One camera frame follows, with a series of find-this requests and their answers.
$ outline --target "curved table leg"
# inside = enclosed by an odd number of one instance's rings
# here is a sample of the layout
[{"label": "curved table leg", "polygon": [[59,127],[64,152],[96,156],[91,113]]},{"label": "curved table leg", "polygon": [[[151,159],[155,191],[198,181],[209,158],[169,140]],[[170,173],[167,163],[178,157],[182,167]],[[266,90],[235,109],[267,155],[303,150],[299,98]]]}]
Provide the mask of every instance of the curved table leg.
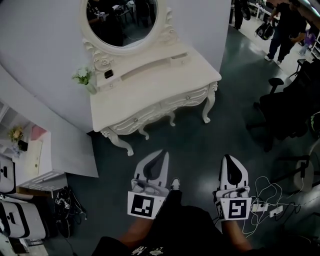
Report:
[{"label": "curved table leg", "polygon": [[176,117],[175,113],[172,111],[172,112],[168,113],[168,116],[170,117],[170,121],[169,121],[170,125],[172,127],[175,127],[176,126],[176,124],[174,123],[174,120],[175,120],[175,117]]},{"label": "curved table leg", "polygon": [[149,134],[146,132],[146,131],[144,131],[144,126],[141,126],[139,129],[138,129],[138,131],[139,131],[139,133],[141,134],[141,135],[144,135],[145,136],[145,140],[147,141],[147,140],[149,140]]},{"label": "curved table leg", "polygon": [[134,151],[129,143],[125,142],[124,140],[120,139],[118,135],[111,130],[110,128],[104,128],[101,131],[102,135],[106,138],[109,138],[109,140],[112,142],[113,145],[124,148],[128,150],[128,156],[131,157],[134,154]]},{"label": "curved table leg", "polygon": [[207,96],[207,100],[202,112],[202,118],[203,121],[207,124],[209,123],[211,120],[208,117],[208,113],[209,111],[212,109],[212,107],[215,104],[216,101],[216,90],[218,89],[218,84],[217,83],[213,83],[210,84],[209,86],[209,91],[208,91],[208,96]]}]

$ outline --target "round mirror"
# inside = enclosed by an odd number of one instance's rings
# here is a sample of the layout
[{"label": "round mirror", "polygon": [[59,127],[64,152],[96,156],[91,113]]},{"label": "round mirror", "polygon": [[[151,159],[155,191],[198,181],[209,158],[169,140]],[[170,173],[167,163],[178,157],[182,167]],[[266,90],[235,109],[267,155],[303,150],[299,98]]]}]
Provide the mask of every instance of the round mirror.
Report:
[{"label": "round mirror", "polygon": [[132,47],[152,30],[157,0],[88,0],[86,16],[93,33],[116,47]]}]

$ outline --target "dark floor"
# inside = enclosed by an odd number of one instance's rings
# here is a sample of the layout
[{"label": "dark floor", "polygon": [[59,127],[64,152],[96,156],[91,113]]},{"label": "dark floor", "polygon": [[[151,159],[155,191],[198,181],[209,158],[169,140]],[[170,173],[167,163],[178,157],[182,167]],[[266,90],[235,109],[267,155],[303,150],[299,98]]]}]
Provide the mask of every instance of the dark floor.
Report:
[{"label": "dark floor", "polygon": [[[137,132],[126,136],[124,139],[134,150],[134,156],[131,157],[127,156],[126,150],[115,147],[101,134],[94,134],[92,143],[99,178],[77,175],[68,177],[69,185],[86,208],[88,216],[87,221],[75,227],[74,235],[69,239],[78,256],[91,255],[102,236],[116,238],[133,222],[134,217],[127,215],[130,181],[137,163],[158,149],[169,151],[168,183],[173,177],[180,178],[183,191],[182,204],[203,208],[212,218],[217,216],[212,191],[219,185],[218,175],[224,154],[236,157],[246,167],[249,174],[250,195],[253,196],[256,194],[257,177],[272,178],[287,168],[287,166],[277,167],[275,164],[277,157],[301,155],[305,152],[314,140],[309,133],[301,138],[276,141],[273,150],[265,153],[264,129],[259,128],[252,134],[246,130],[246,122],[262,119],[252,104],[260,96],[269,93],[271,88],[268,79],[286,78],[275,63],[264,60],[264,55],[265,53],[249,39],[230,27],[220,72],[222,81],[216,92],[215,105],[208,115],[211,119],[209,124],[204,124],[201,118],[203,104],[180,109],[176,113],[175,127],[171,127],[165,118],[149,125],[146,128],[150,134],[148,141]],[[259,190],[266,185],[266,182],[261,180],[258,183]],[[281,185],[285,191],[291,189],[286,183]],[[316,187],[308,194],[300,193],[287,201],[300,204],[308,202],[318,196],[319,190],[320,188]],[[274,191],[270,189],[262,197],[266,199],[268,194],[273,193]],[[299,214],[290,218],[285,229],[300,234],[314,232],[310,225],[316,227],[316,223],[320,222],[315,217],[308,216],[317,210],[317,204],[319,204],[318,198],[304,206]],[[276,240],[284,219],[275,222],[268,218],[260,224],[254,235],[249,238],[253,246],[255,248],[267,246]],[[246,232],[254,228],[249,221],[246,222]],[[46,248],[51,256],[71,255],[68,244],[60,237],[46,242]]]}]

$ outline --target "vanity table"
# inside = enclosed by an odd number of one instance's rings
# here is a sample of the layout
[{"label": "vanity table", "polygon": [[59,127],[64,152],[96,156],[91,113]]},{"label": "vanity table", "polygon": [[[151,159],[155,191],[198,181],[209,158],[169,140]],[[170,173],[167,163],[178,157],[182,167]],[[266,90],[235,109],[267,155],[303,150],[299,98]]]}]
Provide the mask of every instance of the vanity table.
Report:
[{"label": "vanity table", "polygon": [[93,33],[86,18],[87,2],[81,3],[80,23],[96,74],[98,92],[90,96],[95,132],[132,156],[132,147],[118,135],[138,130],[148,140],[144,127],[164,116],[175,126],[178,108],[206,100],[202,118],[210,122],[208,112],[221,76],[195,49],[179,41],[165,0],[157,0],[156,21],[150,24],[149,34],[122,47],[104,43]]}]

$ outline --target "white wall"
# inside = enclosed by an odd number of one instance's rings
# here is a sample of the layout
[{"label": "white wall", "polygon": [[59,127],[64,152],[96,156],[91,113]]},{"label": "white wall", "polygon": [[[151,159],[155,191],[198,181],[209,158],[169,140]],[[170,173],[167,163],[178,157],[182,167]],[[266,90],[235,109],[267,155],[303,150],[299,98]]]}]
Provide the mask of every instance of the white wall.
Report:
[{"label": "white wall", "polygon": [[[179,37],[220,70],[231,0],[167,0]],[[31,94],[85,132],[90,98],[71,80],[89,60],[78,24],[80,0],[3,0],[0,64]]]},{"label": "white wall", "polygon": [[88,64],[78,25],[80,0],[3,0],[0,63],[31,94],[85,132],[90,98],[71,79]]},{"label": "white wall", "polygon": [[220,71],[231,0],[167,0],[167,4],[172,8],[173,26],[181,40]]},{"label": "white wall", "polygon": [[98,177],[91,137],[41,103],[1,65],[0,78],[0,101],[51,132],[52,168],[70,174]]}]

